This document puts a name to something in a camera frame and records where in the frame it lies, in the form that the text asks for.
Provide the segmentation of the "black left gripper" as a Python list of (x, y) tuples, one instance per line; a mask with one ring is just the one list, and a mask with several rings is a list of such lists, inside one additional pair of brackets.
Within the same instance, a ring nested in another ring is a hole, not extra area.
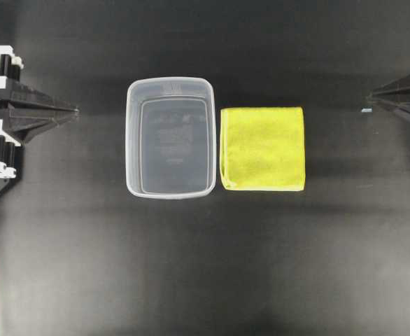
[(23, 69), (13, 47), (0, 45), (0, 194), (17, 177), (17, 148), (79, 116), (76, 105), (17, 81)]

